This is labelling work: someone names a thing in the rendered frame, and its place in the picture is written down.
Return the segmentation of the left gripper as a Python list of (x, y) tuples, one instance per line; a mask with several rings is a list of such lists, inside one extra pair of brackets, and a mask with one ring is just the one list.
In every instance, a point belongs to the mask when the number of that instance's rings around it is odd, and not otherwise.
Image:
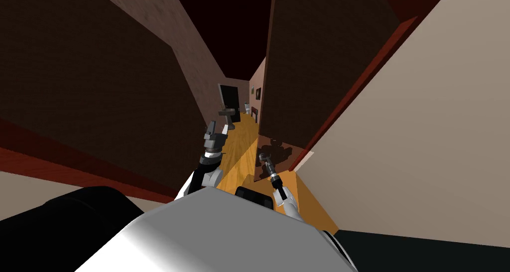
[(206, 133), (204, 134), (204, 148), (207, 153), (218, 153), (224, 146), (223, 135), (228, 135), (229, 125), (225, 125), (222, 129), (221, 134), (215, 133), (216, 121), (211, 121), (207, 127)]

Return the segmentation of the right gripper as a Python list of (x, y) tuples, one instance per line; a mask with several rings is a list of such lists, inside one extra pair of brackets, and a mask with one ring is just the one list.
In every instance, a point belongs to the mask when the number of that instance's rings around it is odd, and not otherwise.
[(275, 171), (275, 166), (271, 160), (271, 155), (266, 153), (260, 153), (259, 154), (259, 161), (262, 163), (266, 169), (267, 177), (269, 177), (271, 180), (275, 180), (277, 177), (277, 173)]

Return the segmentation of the black door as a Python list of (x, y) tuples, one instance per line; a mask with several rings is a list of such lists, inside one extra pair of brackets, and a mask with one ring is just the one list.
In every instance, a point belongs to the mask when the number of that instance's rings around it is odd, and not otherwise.
[(234, 109), (235, 113), (230, 116), (231, 121), (232, 123), (240, 122), (241, 117), (238, 88), (222, 84), (218, 84), (218, 87), (221, 99), (220, 110), (224, 111), (226, 109)]

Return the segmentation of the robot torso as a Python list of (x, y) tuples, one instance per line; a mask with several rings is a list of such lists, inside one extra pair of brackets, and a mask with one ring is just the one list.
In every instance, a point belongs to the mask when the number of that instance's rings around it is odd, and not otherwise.
[(357, 272), (302, 221), (208, 187), (135, 218), (76, 272)]

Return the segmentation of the dark brown door leaf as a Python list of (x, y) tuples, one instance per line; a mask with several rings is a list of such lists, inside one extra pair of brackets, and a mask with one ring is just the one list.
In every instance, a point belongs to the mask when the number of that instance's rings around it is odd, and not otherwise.
[(387, 0), (274, 0), (258, 153), (278, 173), (304, 152), (399, 26)]

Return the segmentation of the grey pedestal sink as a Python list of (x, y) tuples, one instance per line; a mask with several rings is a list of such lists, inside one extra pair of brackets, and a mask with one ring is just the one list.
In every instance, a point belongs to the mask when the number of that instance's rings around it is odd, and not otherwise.
[(226, 117), (228, 131), (235, 129), (235, 125), (233, 124), (233, 121), (232, 121), (232, 116), (234, 116), (236, 114), (235, 109), (224, 108), (224, 109), (221, 109), (218, 112), (218, 114), (219, 114), (219, 116)]

